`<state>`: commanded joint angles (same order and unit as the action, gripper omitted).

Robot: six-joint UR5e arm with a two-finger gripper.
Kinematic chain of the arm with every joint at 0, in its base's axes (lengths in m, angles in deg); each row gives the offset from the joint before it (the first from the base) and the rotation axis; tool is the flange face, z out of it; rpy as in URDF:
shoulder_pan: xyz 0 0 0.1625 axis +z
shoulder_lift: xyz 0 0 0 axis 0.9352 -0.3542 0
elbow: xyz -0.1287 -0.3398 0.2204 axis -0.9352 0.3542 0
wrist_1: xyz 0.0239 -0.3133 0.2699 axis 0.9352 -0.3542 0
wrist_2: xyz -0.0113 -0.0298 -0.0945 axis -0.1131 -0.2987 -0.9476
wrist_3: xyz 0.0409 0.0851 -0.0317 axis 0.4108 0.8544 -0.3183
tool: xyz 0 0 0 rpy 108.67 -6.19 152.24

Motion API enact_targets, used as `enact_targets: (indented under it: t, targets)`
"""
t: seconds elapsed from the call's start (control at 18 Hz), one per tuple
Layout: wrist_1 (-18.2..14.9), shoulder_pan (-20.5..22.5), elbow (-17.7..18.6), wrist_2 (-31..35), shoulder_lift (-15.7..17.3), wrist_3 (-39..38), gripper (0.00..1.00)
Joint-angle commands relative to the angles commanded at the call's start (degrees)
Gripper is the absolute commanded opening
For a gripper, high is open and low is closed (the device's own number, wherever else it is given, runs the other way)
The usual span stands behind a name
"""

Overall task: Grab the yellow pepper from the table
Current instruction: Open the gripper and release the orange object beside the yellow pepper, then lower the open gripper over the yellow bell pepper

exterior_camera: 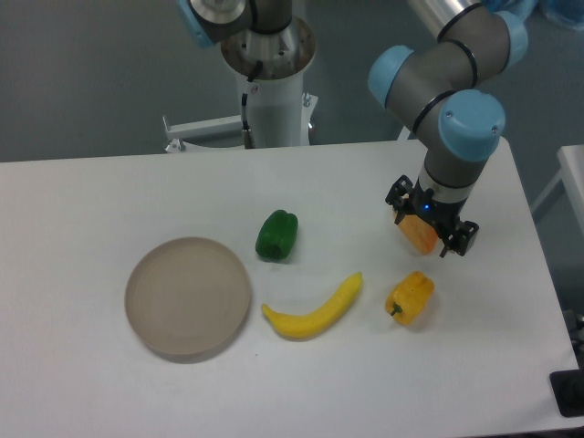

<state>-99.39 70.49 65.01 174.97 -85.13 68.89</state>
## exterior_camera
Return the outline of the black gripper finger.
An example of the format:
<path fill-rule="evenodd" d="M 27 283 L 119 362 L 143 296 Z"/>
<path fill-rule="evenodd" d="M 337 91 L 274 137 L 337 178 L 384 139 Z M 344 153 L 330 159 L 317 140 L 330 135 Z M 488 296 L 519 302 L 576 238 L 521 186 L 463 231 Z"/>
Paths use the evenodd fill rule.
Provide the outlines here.
<path fill-rule="evenodd" d="M 412 196 L 414 185 L 406 176 L 402 175 L 388 191 L 385 203 L 394 212 L 394 223 L 399 224 L 407 215 L 416 215 Z"/>
<path fill-rule="evenodd" d="M 479 231 L 479 225 L 471 222 L 458 220 L 454 227 L 445 227 L 439 233 L 443 242 L 443 249 L 440 256 L 446 256 L 447 253 L 453 252 L 459 256 L 465 256 L 473 246 L 476 235 Z"/>

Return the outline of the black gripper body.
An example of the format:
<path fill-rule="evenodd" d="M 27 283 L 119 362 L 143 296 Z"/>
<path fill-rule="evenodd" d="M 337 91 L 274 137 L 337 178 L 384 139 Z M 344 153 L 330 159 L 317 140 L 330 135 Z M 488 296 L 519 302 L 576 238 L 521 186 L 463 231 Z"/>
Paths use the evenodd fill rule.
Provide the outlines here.
<path fill-rule="evenodd" d="M 438 233 L 452 233 L 461 227 L 464 188 L 447 187 L 430 179 L 409 182 L 407 192 L 413 214 Z"/>

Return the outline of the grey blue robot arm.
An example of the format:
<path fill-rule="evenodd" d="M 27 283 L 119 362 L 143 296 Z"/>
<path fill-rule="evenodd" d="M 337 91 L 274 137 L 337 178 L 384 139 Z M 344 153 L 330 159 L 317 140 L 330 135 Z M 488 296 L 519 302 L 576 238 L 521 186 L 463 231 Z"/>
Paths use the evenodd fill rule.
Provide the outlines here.
<path fill-rule="evenodd" d="M 234 72 L 247 149 L 308 141 L 302 80 L 316 52 L 309 25 L 288 1 L 181 1 L 180 16 L 201 47 L 219 46 Z M 386 201 L 397 223 L 431 227 L 445 252 L 464 255 L 479 227 L 464 207 L 498 146 L 506 115 L 481 82 L 519 61 L 528 47 L 523 22 L 478 1 L 413 1 L 436 44 L 423 54 L 385 50 L 368 75 L 370 94 L 426 148 L 416 180 L 400 177 Z"/>

